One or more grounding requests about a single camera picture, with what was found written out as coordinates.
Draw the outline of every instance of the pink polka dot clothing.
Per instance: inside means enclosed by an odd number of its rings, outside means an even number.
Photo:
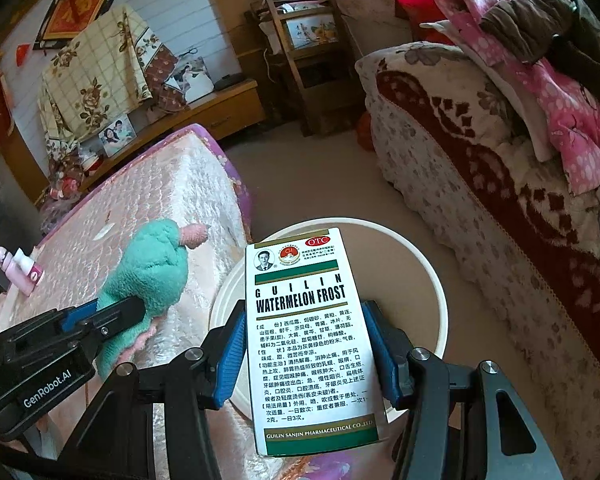
[[[556,72],[542,58],[521,63],[478,26],[500,0],[435,0],[464,42],[488,65],[502,62],[538,100],[546,113],[551,144],[560,152],[573,194],[600,185],[600,103],[577,81]]]

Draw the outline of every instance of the brown floor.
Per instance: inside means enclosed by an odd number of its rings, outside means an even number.
[[[445,360],[471,366],[484,359],[496,361],[554,453],[561,454],[541,390],[532,383],[503,325],[478,288],[462,279],[452,250],[437,243],[422,218],[407,209],[400,193],[382,178],[375,155],[357,145],[353,132],[304,138],[296,123],[288,123],[236,139],[226,152],[253,197],[254,240],[311,218],[349,216],[383,224],[416,245],[445,290],[449,315]],[[344,185],[331,189],[330,182]]]

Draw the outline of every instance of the white rim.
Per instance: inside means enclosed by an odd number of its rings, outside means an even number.
[[[375,229],[384,233],[385,235],[390,236],[394,240],[400,242],[405,245],[411,253],[418,259],[420,264],[424,267],[429,275],[429,279],[433,284],[433,288],[436,292],[436,299],[438,300],[438,313],[440,314],[440,327],[438,329],[438,341],[436,342],[436,349],[434,350],[434,354],[442,359],[445,348],[446,348],[446,338],[448,337],[448,311],[446,309],[446,299],[445,293],[442,289],[442,284],[438,279],[437,274],[433,270],[433,267],[429,263],[429,261],[424,257],[424,254],[420,252],[420,250],[413,245],[410,241],[408,241],[405,237],[399,235],[398,233],[384,227],[380,224],[376,224],[374,222],[369,222],[368,220],[361,220],[358,218],[347,218],[347,217],[330,217],[330,218],[317,218],[315,220],[308,220],[306,222],[300,222],[299,224],[295,224],[290,227],[286,227],[272,235],[266,237],[263,241],[274,240],[276,238],[280,238],[288,234],[289,232],[295,232],[298,230],[302,230],[304,228],[314,227],[316,224],[329,224],[329,223],[341,223],[341,224],[355,224],[362,225],[365,227],[369,227],[371,229]],[[235,282],[240,279],[240,275],[244,274],[244,257],[240,259],[238,263],[235,264],[235,267],[229,273],[229,275],[224,280],[220,292],[214,301],[213,307],[211,309],[210,319],[209,319],[209,329],[215,328],[217,326],[221,326],[224,324],[225,320],[220,319],[219,316],[219,308],[218,305],[224,302],[224,298],[227,294],[230,294],[235,288]],[[248,418],[251,418],[251,403],[250,400],[247,399],[241,392],[235,390],[234,394],[231,397],[231,402],[234,406],[242,412],[242,414]],[[393,407],[390,407],[386,410],[386,416],[388,422],[393,422],[396,418],[401,416],[404,411],[399,412]]]

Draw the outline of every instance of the wooden chair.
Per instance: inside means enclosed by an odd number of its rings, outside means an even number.
[[[347,29],[335,0],[317,9],[279,14],[276,4],[302,0],[265,0],[290,72],[293,97],[298,101],[305,135],[351,128],[364,111],[364,92],[356,74]],[[286,22],[332,14],[337,41],[294,47]],[[318,81],[310,81],[311,74]]]

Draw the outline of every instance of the metal bolt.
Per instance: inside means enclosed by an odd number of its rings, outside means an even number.
[[[414,348],[411,350],[411,354],[413,355],[413,358],[418,361],[426,361],[431,357],[431,352],[426,348]]]
[[[496,363],[494,363],[493,361],[482,361],[482,363],[480,364],[480,367],[482,368],[482,370],[484,370],[488,374],[497,374],[498,371],[500,371],[500,369],[498,368],[498,365]]]
[[[184,358],[187,361],[200,361],[204,354],[202,348],[189,348],[189,350],[184,352]]]
[[[133,371],[134,366],[131,363],[122,363],[121,365],[116,366],[116,373],[120,377],[126,377]]]

